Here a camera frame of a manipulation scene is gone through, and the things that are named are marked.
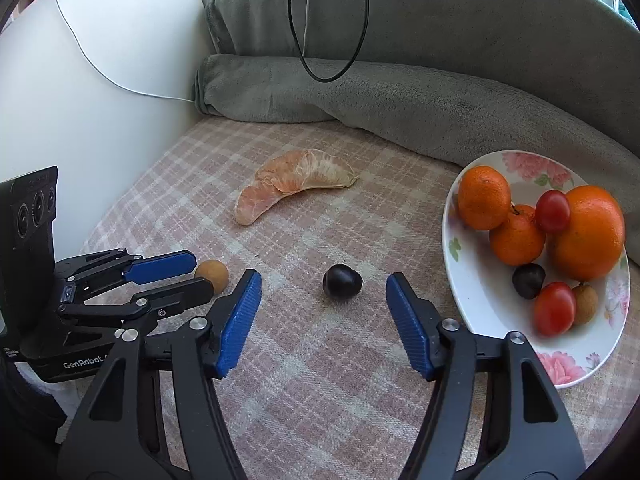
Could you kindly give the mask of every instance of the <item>plaid blanket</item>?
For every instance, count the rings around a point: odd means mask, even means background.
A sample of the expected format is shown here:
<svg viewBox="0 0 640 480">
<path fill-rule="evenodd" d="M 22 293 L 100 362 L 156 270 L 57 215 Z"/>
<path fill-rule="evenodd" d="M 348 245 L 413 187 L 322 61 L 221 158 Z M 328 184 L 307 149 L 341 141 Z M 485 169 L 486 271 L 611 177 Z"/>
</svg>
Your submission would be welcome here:
<svg viewBox="0 0 640 480">
<path fill-rule="evenodd" d="M 360 173 L 349 189 L 310 190 L 240 226 L 240 190 L 269 158 L 296 148 L 338 155 Z M 120 246 L 145 256 L 193 251 L 263 276 L 262 305 L 239 365 L 216 383 L 223 413 L 250 478 L 396 479 L 431 394 L 408 363 L 385 304 L 385 279 L 405 273 L 443 316 L 460 317 L 440 241 L 445 198 L 459 168 L 404 150 L 337 122 L 238 123 L 203 120 L 118 200 L 85 251 Z M 322 276 L 345 263 L 363 277 L 348 303 L 328 300 Z M 638 268 L 632 264 L 626 329 L 609 361 L 563 390 L 588 462 L 602 451 L 640 392 Z M 111 293 L 123 301 L 125 288 Z M 162 320 L 160 331 L 208 306 Z M 163 406 L 172 460 L 187 467 L 164 372 Z M 476 381 L 460 467 L 478 449 L 486 379 Z"/>
</svg>

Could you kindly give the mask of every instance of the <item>white wall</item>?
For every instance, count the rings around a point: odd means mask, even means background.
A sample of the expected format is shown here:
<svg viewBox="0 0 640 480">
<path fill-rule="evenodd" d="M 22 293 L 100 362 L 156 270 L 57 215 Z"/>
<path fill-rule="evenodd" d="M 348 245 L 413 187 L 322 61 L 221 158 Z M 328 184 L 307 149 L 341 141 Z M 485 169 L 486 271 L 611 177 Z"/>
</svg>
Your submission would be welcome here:
<svg viewBox="0 0 640 480">
<path fill-rule="evenodd" d="M 60 0 L 82 46 L 117 82 L 191 97 L 212 46 L 200 0 Z M 202 117 L 130 94 L 82 58 L 37 0 L 0 35 L 0 181 L 57 165 L 56 258 L 77 254 L 108 207 Z"/>
</svg>

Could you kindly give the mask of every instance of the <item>tangerine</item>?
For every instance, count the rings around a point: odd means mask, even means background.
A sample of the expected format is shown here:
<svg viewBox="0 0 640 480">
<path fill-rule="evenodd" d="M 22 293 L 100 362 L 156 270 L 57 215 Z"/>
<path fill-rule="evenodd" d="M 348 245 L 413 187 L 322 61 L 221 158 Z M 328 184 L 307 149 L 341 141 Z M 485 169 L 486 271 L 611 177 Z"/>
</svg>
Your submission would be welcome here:
<svg viewBox="0 0 640 480">
<path fill-rule="evenodd" d="M 511 266 L 530 264 L 542 254 L 546 234 L 536 223 L 536 210 L 519 204 L 510 208 L 507 219 L 489 231 L 489 243 L 498 259 Z"/>
<path fill-rule="evenodd" d="M 498 227 L 507 218 L 510 206 L 509 183 L 494 168 L 476 166 L 462 176 L 458 212 L 472 229 L 489 231 Z"/>
<path fill-rule="evenodd" d="M 620 258 L 625 219 L 616 199 L 598 186 L 567 192 L 571 217 L 561 233 L 549 237 L 547 253 L 569 278 L 588 282 L 605 276 Z"/>
<path fill-rule="evenodd" d="M 321 150 L 291 150 L 258 168 L 254 182 L 238 196 L 236 221 L 250 225 L 286 196 L 313 187 L 349 187 L 357 177 L 338 156 Z"/>
</svg>

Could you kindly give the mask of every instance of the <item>cherry tomato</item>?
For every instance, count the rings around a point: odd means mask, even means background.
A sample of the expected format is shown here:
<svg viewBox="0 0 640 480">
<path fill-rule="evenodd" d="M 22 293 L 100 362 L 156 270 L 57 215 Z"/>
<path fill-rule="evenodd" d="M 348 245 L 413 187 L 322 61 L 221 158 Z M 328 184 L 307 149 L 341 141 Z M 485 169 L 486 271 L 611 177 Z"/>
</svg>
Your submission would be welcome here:
<svg viewBox="0 0 640 480">
<path fill-rule="evenodd" d="M 559 233 L 569 225 L 571 208 L 564 193 L 551 189 L 538 199 L 536 223 L 545 233 Z"/>
<path fill-rule="evenodd" d="M 571 328 L 575 318 L 575 294 L 563 282 L 544 287 L 533 307 L 533 325 L 545 336 L 559 335 Z"/>
</svg>

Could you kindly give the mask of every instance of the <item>floral plate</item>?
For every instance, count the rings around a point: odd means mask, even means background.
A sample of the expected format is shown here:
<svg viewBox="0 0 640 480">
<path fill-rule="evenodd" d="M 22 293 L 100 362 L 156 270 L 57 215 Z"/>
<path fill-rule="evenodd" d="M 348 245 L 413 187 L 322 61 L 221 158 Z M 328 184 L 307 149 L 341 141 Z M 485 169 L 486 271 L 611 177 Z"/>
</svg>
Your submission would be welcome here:
<svg viewBox="0 0 640 480">
<path fill-rule="evenodd" d="M 613 352 L 629 306 L 629 268 L 626 251 L 611 272 L 590 282 L 599 298 L 598 310 L 586 325 L 553 338 L 536 334 L 532 301 L 521 298 L 511 284 L 513 267 L 502 263 L 489 247 L 487 232 L 466 227 L 456 206 L 460 178 L 474 166 L 491 166 L 511 186 L 516 204 L 535 206 L 549 189 L 567 192 L 586 182 L 562 164 L 535 153 L 504 151 L 483 155 L 469 164 L 451 186 L 442 218 L 442 249 L 453 297 L 472 332 L 503 338 L 519 330 L 536 350 L 556 388 L 568 388 L 593 374 Z M 546 283 L 577 282 L 555 272 L 543 251 L 536 263 L 546 270 Z"/>
</svg>

